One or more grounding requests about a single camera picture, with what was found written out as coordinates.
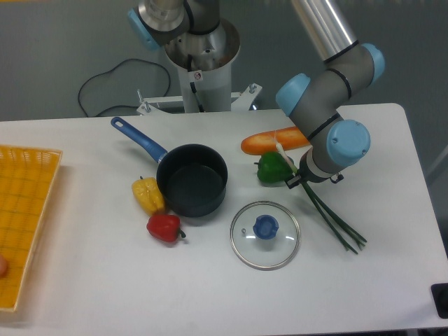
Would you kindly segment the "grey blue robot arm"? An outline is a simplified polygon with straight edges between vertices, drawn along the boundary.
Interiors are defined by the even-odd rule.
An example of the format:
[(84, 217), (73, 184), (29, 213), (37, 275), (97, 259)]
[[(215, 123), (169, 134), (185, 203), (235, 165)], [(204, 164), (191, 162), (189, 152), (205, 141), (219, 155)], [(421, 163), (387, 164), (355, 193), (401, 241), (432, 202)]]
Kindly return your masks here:
[[(343, 119), (338, 108), (383, 74), (384, 56), (358, 42), (334, 1), (294, 1), (293, 7), (325, 71), (316, 78), (298, 74), (276, 94), (279, 108), (311, 144), (286, 185), (336, 183), (370, 148), (367, 129)], [(177, 67), (186, 112), (230, 109), (230, 66), (240, 41), (217, 1), (141, 1), (127, 17), (142, 43), (163, 48)]]

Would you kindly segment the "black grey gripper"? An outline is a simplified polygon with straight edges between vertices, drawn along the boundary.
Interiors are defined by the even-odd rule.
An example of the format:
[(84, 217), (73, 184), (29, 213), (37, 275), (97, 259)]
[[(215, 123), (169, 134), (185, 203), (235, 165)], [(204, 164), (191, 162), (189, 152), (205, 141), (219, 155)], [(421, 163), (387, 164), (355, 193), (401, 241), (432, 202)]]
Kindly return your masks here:
[(300, 159), (299, 174), (289, 176), (284, 182), (289, 189), (299, 186), (303, 181), (321, 183), (330, 179), (332, 183), (339, 183), (344, 179), (341, 173), (328, 173), (317, 167), (313, 159), (313, 150), (308, 150)]

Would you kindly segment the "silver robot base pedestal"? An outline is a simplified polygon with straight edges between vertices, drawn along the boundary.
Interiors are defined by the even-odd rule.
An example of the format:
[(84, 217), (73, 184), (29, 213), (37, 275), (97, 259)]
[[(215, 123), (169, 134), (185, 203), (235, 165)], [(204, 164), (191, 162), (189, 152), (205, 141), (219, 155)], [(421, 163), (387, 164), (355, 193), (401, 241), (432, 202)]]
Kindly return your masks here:
[(242, 92), (232, 91), (232, 63), (240, 50), (235, 26), (221, 19), (204, 35), (184, 33), (164, 46), (176, 67), (186, 113), (248, 111), (263, 87), (251, 83)]

